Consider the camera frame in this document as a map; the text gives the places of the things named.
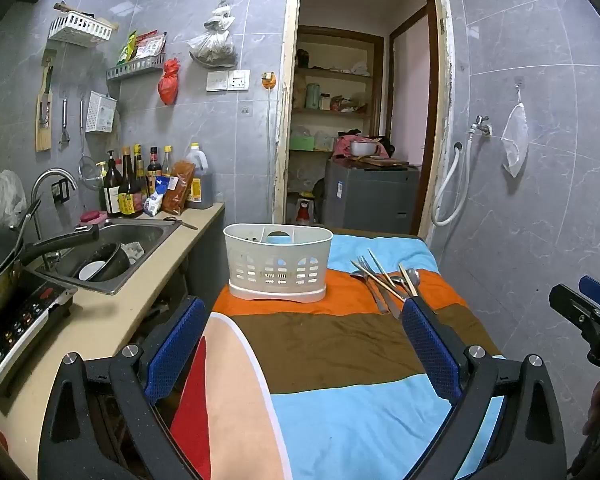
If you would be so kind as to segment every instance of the pink cloth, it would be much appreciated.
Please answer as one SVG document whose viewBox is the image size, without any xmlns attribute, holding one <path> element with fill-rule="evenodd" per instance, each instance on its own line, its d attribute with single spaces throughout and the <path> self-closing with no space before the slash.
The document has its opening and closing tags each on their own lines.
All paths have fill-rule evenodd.
<svg viewBox="0 0 600 480">
<path fill-rule="evenodd" d="M 375 142 L 373 139 L 369 139 L 368 137 L 359 137 L 356 135 L 343 135 L 338 137 L 336 142 L 336 146 L 333 149 L 333 156 L 336 155 L 344 155 L 348 158 L 353 158 L 351 155 L 351 141 L 355 140 L 357 142 L 373 142 L 378 145 L 378 150 L 376 151 L 377 156 L 381 156 L 382 158 L 389 158 L 389 154 L 386 152 L 386 149 L 379 142 Z"/>
</svg>

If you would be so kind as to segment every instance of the light blue stripe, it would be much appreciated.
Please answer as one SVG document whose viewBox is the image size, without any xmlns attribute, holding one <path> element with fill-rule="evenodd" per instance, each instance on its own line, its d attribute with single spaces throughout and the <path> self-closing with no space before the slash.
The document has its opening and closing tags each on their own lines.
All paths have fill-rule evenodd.
<svg viewBox="0 0 600 480">
<path fill-rule="evenodd" d="M 425 374 L 271 397 L 294 480 L 402 480 L 450 409 Z M 456 478 L 478 467 L 501 404 L 492 399 Z"/>
<path fill-rule="evenodd" d="M 427 269 L 439 272 L 436 260 L 427 245 L 417 238 L 363 238 L 360 236 L 333 235 L 327 267 L 343 272 L 353 272 L 351 264 L 358 256 L 364 256 L 376 268 L 369 256 L 371 249 L 387 272 L 398 270 L 398 263 L 405 268 Z"/>
</svg>

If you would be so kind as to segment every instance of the countertop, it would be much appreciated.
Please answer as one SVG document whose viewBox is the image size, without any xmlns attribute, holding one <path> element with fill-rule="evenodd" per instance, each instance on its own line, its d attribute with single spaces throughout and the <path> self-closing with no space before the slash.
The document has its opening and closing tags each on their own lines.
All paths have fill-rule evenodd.
<svg viewBox="0 0 600 480">
<path fill-rule="evenodd" d="M 209 209 L 186 209 L 178 218 L 198 230 L 178 227 L 128 279 L 120 291 L 107 296 L 80 288 L 71 315 L 54 327 L 33 351 L 14 379 L 8 412 L 0 408 L 0 431 L 9 455 L 30 479 L 38 477 L 38 444 L 46 403 L 58 367 L 67 352 L 83 359 L 110 357 L 131 338 L 145 312 L 224 204 Z M 159 213 L 155 218 L 168 216 Z"/>
</svg>

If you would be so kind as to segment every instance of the kitchen sink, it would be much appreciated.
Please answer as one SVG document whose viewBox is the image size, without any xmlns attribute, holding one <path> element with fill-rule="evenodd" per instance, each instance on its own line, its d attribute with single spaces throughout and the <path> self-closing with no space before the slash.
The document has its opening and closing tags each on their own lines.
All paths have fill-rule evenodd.
<svg viewBox="0 0 600 480">
<path fill-rule="evenodd" d="M 104 294 L 115 294 L 126 280 L 136 272 L 136 269 L 173 233 L 181 221 L 151 220 L 151 219 L 109 219 L 100 227 L 100 238 L 95 242 L 74 247 L 64 252 L 60 259 L 45 269 L 42 265 L 36 272 L 49 276 L 54 280 L 72 285 L 96 290 Z M 74 278 L 91 255 L 103 244 L 129 244 L 139 242 L 144 249 L 142 257 L 131 265 L 125 272 L 104 282 L 85 282 Z"/>
</svg>

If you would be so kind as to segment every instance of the light switch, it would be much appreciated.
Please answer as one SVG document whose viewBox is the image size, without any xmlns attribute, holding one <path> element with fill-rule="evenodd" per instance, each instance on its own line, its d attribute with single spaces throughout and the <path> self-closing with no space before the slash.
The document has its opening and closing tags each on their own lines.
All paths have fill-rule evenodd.
<svg viewBox="0 0 600 480">
<path fill-rule="evenodd" d="M 249 70 L 231 70 L 229 72 L 228 90 L 248 90 Z"/>
<path fill-rule="evenodd" d="M 228 80 L 228 70 L 215 70 L 213 72 L 209 72 L 206 74 L 206 91 L 218 92 L 220 90 L 227 90 Z"/>
</svg>

